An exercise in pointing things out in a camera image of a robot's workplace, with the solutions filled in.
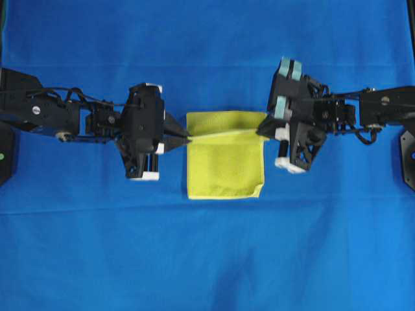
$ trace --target black cable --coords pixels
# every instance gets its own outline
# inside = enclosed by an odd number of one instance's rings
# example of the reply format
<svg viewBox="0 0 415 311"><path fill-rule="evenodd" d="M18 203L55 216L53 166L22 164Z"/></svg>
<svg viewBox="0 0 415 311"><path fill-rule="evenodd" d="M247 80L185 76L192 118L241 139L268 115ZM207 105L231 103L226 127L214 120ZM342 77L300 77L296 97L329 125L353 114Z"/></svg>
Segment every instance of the black cable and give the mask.
<svg viewBox="0 0 415 311"><path fill-rule="evenodd" d="M78 96L93 100L94 102L97 102L98 104L101 104L103 106L109 106L109 107L117 107L117 106L125 106L125 104L114 104L113 102L106 102L103 100L99 100L95 97L89 96L89 95L85 95L83 92L81 91L77 91L76 89L70 89L68 87L43 87L40 89L16 89L16 90L12 90L12 91L0 91L0 94L10 94L10 93L19 93L19 92L38 92L38 94L32 94L32 96L36 96L39 94L42 94L44 92L48 92L48 91L53 91L53 90L57 90L57 91L68 91L68 92L72 92L77 94Z"/></svg>

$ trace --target blue cloth surface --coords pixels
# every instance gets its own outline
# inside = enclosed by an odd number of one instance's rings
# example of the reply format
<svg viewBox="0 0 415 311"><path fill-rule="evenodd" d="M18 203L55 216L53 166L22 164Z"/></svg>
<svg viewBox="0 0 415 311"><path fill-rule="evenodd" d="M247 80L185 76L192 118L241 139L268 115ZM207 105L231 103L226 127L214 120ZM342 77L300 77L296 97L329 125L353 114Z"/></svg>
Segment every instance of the blue cloth surface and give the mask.
<svg viewBox="0 0 415 311"><path fill-rule="evenodd" d="M334 92L415 80L406 1L8 2L4 67L122 103L265 111L282 56ZM329 137L311 171L274 167L261 197L189 201L185 148L157 183L116 147L22 133L0 188L0 310L414 310L415 193L398 138Z"/></svg>

